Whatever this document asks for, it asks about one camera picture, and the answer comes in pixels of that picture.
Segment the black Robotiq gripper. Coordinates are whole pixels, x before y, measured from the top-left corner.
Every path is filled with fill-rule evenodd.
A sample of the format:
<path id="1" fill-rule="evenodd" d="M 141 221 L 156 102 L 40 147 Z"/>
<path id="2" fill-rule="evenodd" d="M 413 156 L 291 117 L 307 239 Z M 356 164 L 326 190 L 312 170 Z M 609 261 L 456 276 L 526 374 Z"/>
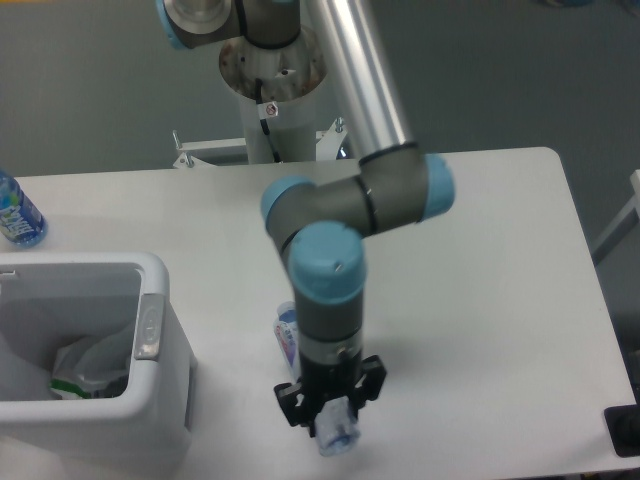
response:
<path id="1" fill-rule="evenodd" d="M 316 436 L 315 419 L 322 403 L 347 396 L 355 419 L 368 402 L 378 399 L 387 370 L 378 355 L 362 361 L 362 353 L 337 365 L 316 363 L 300 355 L 301 380 L 274 387 L 278 405 L 291 427 L 306 428 L 311 438 Z"/>

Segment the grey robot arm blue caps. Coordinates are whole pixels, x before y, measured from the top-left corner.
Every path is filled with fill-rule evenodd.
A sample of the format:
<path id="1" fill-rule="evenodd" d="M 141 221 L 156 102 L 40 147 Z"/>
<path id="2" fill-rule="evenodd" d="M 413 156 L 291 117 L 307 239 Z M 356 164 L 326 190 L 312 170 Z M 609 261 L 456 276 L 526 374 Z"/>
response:
<path id="1" fill-rule="evenodd" d="M 264 138 L 274 132 L 270 111 L 310 94 L 320 66 L 336 78 L 358 174 L 323 185 L 276 180 L 261 213 L 293 289 L 298 326 L 300 372 L 275 387 L 276 399 L 288 423 L 312 438 L 346 440 L 386 377 L 377 356 L 362 354 L 362 241 L 447 212 L 452 174 L 442 158 L 419 151 L 369 2 L 311 2 L 317 54 L 308 50 L 296 1 L 160 1 L 156 8 L 178 48 L 240 47 L 219 65 L 249 99 Z"/>

